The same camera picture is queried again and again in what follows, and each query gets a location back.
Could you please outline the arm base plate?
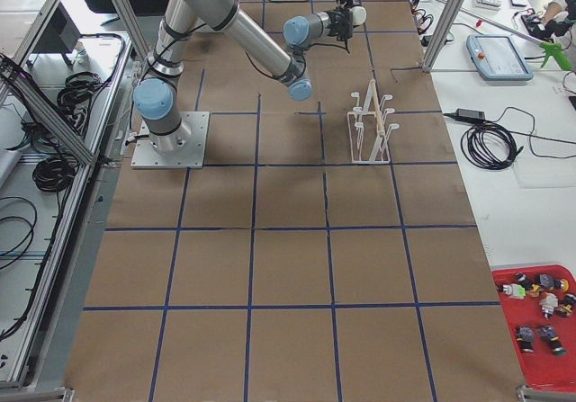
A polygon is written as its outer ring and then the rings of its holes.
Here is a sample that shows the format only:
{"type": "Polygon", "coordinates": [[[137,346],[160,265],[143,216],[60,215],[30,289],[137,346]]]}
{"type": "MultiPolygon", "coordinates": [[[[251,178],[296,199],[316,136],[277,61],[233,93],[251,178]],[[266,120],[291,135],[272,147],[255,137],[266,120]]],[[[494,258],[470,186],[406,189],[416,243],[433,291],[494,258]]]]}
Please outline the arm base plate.
{"type": "Polygon", "coordinates": [[[131,159],[135,169],[201,169],[209,129],[209,112],[180,112],[181,124],[170,135],[159,136],[149,132],[143,121],[131,159]]]}

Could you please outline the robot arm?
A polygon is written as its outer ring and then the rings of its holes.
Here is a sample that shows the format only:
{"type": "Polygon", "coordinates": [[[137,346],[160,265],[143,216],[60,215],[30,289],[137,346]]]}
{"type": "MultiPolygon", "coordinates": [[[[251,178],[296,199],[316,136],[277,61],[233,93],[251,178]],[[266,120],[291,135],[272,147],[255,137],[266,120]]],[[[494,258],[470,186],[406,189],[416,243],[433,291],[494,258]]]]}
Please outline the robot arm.
{"type": "Polygon", "coordinates": [[[176,87],[184,71],[187,42],[203,26],[228,35],[245,51],[253,67],[283,85],[295,101],[308,99],[312,84],[305,51],[321,37],[347,42],[366,20],[354,0],[336,0],[329,11],[296,16],[283,26],[285,48],[278,45],[241,7],[239,0],[169,0],[156,46],[133,92],[134,106],[148,127],[149,141],[160,154],[177,151],[192,136],[176,107],[176,87]]]}

